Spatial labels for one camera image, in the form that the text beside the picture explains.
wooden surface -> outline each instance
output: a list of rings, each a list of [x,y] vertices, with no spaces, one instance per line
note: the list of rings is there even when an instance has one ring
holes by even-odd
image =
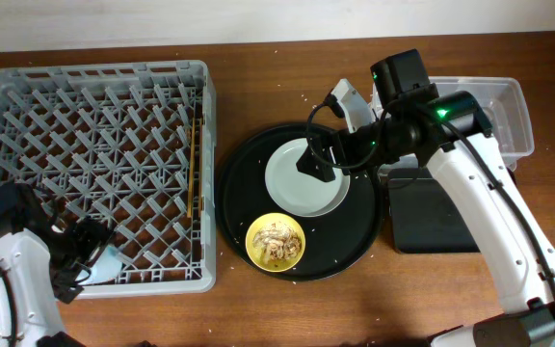
[[[222,163],[257,131],[304,120],[340,78],[367,94],[369,66],[413,47],[431,75],[519,81],[536,151],[518,162],[518,188],[555,246],[555,33],[12,53],[0,54],[0,67],[203,60],[218,93]],[[386,224],[346,272],[294,284],[255,271],[219,235],[218,279],[207,293],[78,300],[60,309],[68,333],[89,346],[381,343],[500,313],[479,254],[402,255],[389,240]]]

dish rack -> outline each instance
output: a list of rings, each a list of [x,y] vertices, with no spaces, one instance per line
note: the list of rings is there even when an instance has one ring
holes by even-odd
[[[122,271],[79,298],[213,286],[215,135],[200,61],[0,69],[0,185],[40,187],[68,219],[116,231]]]

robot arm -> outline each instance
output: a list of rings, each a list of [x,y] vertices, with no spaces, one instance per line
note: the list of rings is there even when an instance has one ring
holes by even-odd
[[[470,136],[468,141],[528,220],[555,273],[555,250],[505,170],[496,140],[477,134]],[[536,253],[521,224],[498,192],[490,189],[486,175],[463,143],[457,141],[455,147],[447,152],[439,149],[427,167],[462,214],[488,264],[500,306],[507,315],[442,334],[434,338],[431,345],[553,346],[555,320],[551,312],[554,298],[543,279]]]
[[[13,336],[17,346],[36,346],[44,336],[66,331],[49,261],[48,248],[28,229],[0,238],[0,346],[12,345]]]
[[[82,346],[66,334],[57,301],[83,287],[113,231],[91,219],[56,232],[25,184],[0,187],[0,346]]]
[[[380,121],[362,117],[362,98],[343,93],[340,81],[320,108],[330,107],[349,126],[327,137],[307,136],[299,171],[331,181],[330,168],[350,174],[415,154],[460,210],[505,311],[437,335],[432,346],[554,346],[555,250],[509,177],[478,102],[467,92],[439,97],[416,50],[389,57],[371,70],[384,107]],[[308,126],[318,110],[312,111]]]

black cable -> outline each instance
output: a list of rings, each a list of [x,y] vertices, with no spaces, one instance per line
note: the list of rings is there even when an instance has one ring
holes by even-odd
[[[397,103],[398,100],[393,100],[391,102],[389,102],[386,107],[383,109],[383,112],[381,113],[381,129],[378,132],[378,138],[376,139],[376,143],[374,145],[372,145],[372,149],[370,149],[369,154],[367,154],[363,159],[361,159],[358,163],[354,164],[354,165],[339,165],[339,164],[333,164],[332,162],[326,160],[325,158],[323,158],[322,155],[320,155],[316,149],[314,149],[314,146],[311,143],[311,138],[309,137],[309,127],[312,125],[312,120],[314,119],[314,116],[316,115],[316,112],[318,112],[318,110],[322,109],[325,106],[329,106],[327,100],[321,102],[320,105],[318,105],[317,107],[314,107],[314,109],[312,110],[312,112],[309,114],[309,117],[307,118],[307,124],[305,125],[305,139],[307,140],[307,146],[309,147],[309,149],[312,151],[312,154],[316,157],[315,159],[318,160],[319,162],[321,162],[324,165],[328,165],[332,168],[336,168],[336,169],[356,169],[358,167],[360,167],[361,165],[367,163],[372,156],[374,155],[374,153],[376,153],[376,150],[378,149],[378,147],[381,145],[380,142],[380,137],[383,134],[383,129],[384,129],[384,120],[386,119],[386,114],[388,113],[388,109],[390,107],[392,107],[393,105],[395,105],[395,103]]]
[[[10,279],[6,276],[6,271],[0,266],[0,278],[4,282],[4,287],[6,288],[6,295],[8,296],[8,305],[10,306],[10,336],[5,336],[3,338],[7,339],[10,347],[16,346],[16,336],[18,335],[17,326],[17,313],[16,313],[16,303],[14,302],[14,294],[12,292],[12,285],[10,284]]]
[[[76,264],[78,264],[78,266],[82,267],[83,270],[85,270],[87,272],[87,276],[84,279],[75,280],[74,284],[84,282],[85,280],[88,280],[92,276],[92,269],[89,266],[87,266],[85,264],[81,264],[79,262],[77,262]]]
[[[434,119],[434,117],[431,115],[430,112],[428,112],[425,109],[422,109],[422,110],[426,115]],[[541,244],[539,244],[539,241],[537,240],[537,236],[535,235],[535,232],[532,230],[532,227],[530,227],[530,224],[526,220],[526,217],[523,215],[523,213],[521,212],[521,210],[519,209],[515,201],[513,201],[511,196],[509,196],[509,193],[507,193],[507,191],[505,190],[504,186],[502,185],[502,182],[496,179],[496,177],[493,175],[493,173],[491,172],[488,165],[483,160],[483,158],[481,157],[477,149],[470,143],[470,141],[468,141],[468,139],[466,139],[466,137],[462,134],[462,132],[460,132],[460,130],[458,130],[458,128],[456,128],[450,122],[444,121],[441,124],[445,126],[447,129],[449,129],[455,136],[457,136],[458,139],[460,139],[460,141],[462,141],[462,143],[466,146],[466,148],[468,149],[468,151],[470,152],[474,160],[477,162],[479,167],[481,167],[481,170],[483,170],[489,182],[491,182],[491,186],[494,189],[496,189],[500,197],[507,203],[507,205],[509,206],[509,209],[511,209],[515,217],[519,220],[519,223],[522,225],[524,231],[526,232],[526,236],[528,236],[530,244],[532,245],[532,248],[535,251],[537,258],[539,259],[539,263],[543,270],[543,275],[547,280],[547,285],[549,286],[549,290],[554,299],[554,306],[555,306],[555,279],[554,279],[555,274],[549,267],[549,263],[547,262],[545,253],[541,248]]]

